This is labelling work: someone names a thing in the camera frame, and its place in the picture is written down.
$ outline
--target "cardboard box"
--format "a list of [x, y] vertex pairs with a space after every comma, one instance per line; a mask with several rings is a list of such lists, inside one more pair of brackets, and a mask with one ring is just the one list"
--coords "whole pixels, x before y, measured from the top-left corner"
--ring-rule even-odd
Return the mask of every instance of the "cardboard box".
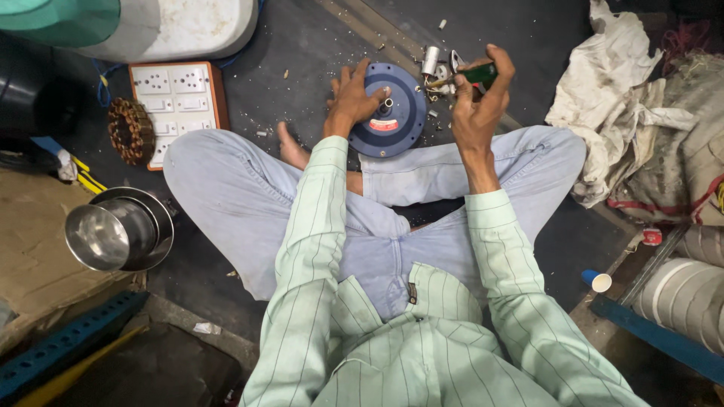
[[47, 175], [0, 169], [0, 299], [17, 318], [0, 327], [0, 355], [128, 288], [135, 273], [97, 272], [65, 244], [68, 212], [93, 197]]

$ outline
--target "green bucket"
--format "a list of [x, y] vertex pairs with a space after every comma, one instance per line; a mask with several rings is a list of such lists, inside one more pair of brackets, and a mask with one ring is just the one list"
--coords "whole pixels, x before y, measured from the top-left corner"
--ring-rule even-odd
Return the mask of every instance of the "green bucket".
[[120, 0], [0, 1], [0, 30], [50, 46], [82, 47], [116, 30]]

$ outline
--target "light blue jeans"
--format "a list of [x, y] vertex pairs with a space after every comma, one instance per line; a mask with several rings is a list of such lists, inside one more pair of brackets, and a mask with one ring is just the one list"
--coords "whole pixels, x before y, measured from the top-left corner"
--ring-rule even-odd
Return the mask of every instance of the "light blue jeans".
[[[534, 126], [496, 136], [492, 150], [500, 184], [533, 242], [578, 177], [586, 145], [570, 130]], [[414, 232], [388, 207], [467, 194], [457, 146], [360, 160], [364, 196], [347, 193], [339, 280], [355, 275], [384, 320], [405, 309], [413, 261], [449, 272], [486, 304], [465, 207]], [[178, 203], [236, 268], [246, 290], [257, 300], [270, 299], [277, 286], [274, 259], [302, 172], [237, 134], [197, 130], [169, 146], [164, 175]]]

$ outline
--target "steel pot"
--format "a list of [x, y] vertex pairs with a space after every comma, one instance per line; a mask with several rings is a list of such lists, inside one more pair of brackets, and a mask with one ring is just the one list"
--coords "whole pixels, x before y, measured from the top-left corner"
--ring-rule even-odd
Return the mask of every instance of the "steel pot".
[[91, 269], [150, 269], [171, 249], [172, 215], [145, 191], [111, 188], [68, 214], [65, 240], [75, 258]]

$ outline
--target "green screwdriver handle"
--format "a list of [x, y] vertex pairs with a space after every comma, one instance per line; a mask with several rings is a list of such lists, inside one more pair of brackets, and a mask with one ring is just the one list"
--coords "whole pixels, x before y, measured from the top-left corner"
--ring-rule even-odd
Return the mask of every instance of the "green screwdriver handle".
[[495, 68], [494, 62], [479, 65], [469, 70], [461, 70], [458, 73], [463, 74], [470, 83], [480, 83], [486, 91], [493, 86], [493, 82], [495, 82], [495, 78], [497, 77], [497, 69]]

